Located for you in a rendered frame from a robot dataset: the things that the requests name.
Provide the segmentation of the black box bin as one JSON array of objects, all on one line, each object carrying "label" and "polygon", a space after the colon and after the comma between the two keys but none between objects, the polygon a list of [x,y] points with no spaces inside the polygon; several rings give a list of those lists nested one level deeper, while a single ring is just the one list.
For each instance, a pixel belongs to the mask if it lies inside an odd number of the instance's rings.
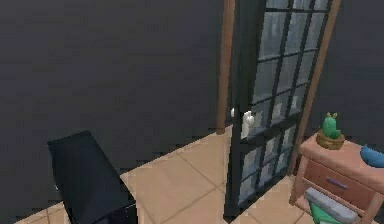
[{"label": "black box bin", "polygon": [[70,224],[139,224],[135,198],[89,131],[47,146]]}]

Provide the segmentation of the black glass-paned room door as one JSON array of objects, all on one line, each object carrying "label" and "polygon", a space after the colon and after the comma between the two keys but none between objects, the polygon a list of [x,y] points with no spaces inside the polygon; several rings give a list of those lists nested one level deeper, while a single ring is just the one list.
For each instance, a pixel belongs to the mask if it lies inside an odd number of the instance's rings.
[{"label": "black glass-paned room door", "polygon": [[[236,0],[232,137],[223,218],[235,220],[287,173],[330,0]],[[242,117],[255,120],[241,138]]]}]

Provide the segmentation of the green book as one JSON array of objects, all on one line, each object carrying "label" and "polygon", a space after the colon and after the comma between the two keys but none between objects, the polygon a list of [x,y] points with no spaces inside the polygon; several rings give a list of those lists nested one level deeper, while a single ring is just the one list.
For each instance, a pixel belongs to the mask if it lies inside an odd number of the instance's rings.
[{"label": "green book", "polygon": [[328,215],[314,203],[309,203],[311,215],[315,224],[341,224],[339,221]]}]

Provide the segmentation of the grey book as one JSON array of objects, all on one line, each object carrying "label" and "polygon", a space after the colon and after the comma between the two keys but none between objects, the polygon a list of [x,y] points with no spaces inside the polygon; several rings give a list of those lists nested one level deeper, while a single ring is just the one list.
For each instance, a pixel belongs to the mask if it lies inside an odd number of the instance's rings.
[{"label": "grey book", "polygon": [[356,212],[314,188],[308,188],[305,191],[304,197],[309,203],[314,203],[341,224],[353,224],[359,218]]}]

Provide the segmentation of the green cactus in brown pot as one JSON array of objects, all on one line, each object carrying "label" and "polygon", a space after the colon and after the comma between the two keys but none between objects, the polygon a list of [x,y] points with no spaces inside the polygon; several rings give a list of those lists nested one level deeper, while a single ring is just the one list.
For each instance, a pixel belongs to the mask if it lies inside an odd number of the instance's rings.
[{"label": "green cactus in brown pot", "polygon": [[339,150],[345,142],[345,136],[337,129],[337,116],[328,112],[316,135],[316,143],[328,150]]}]

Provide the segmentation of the brown wooden door frame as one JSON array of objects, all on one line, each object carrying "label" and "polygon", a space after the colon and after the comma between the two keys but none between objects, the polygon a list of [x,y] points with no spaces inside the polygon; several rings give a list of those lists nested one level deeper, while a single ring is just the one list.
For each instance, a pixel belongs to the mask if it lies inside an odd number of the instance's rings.
[{"label": "brown wooden door frame", "polygon": [[[225,121],[226,115],[229,112],[227,108],[228,90],[230,83],[230,67],[232,58],[233,44],[233,28],[235,19],[235,0],[222,0],[224,7],[222,10],[222,25],[221,25],[221,53],[219,65],[219,81],[218,81],[218,110],[216,116],[216,134],[224,134],[227,130]],[[313,66],[313,74],[310,79],[310,86],[307,92],[307,98],[304,101],[303,115],[301,116],[297,135],[295,137],[295,145],[292,158],[289,163],[288,174],[295,175],[297,173],[298,164],[300,163],[300,153],[298,147],[303,142],[305,128],[309,119],[312,108],[312,103],[320,80],[324,60],[326,58],[329,42],[334,29],[334,24],[338,15],[339,6],[342,0],[330,0],[330,11],[326,18],[324,34],[320,39],[319,52],[317,61]]]}]

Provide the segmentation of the pink wooden side table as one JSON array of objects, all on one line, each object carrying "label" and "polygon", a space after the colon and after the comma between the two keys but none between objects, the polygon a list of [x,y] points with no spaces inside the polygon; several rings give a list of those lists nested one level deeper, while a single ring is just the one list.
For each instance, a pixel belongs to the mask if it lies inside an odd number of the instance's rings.
[{"label": "pink wooden side table", "polygon": [[328,150],[316,142],[316,135],[294,151],[292,167],[299,168],[289,203],[310,214],[304,198],[312,187],[356,212],[354,224],[371,224],[384,203],[384,168],[368,166],[360,156],[361,146],[345,141],[339,150]]}]

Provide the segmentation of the blue bowl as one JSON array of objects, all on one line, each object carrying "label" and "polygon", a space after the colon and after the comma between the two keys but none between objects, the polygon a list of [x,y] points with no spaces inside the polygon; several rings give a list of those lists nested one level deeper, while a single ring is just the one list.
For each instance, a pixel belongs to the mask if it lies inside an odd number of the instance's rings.
[{"label": "blue bowl", "polygon": [[384,168],[384,154],[364,145],[360,150],[362,160],[374,168]]}]

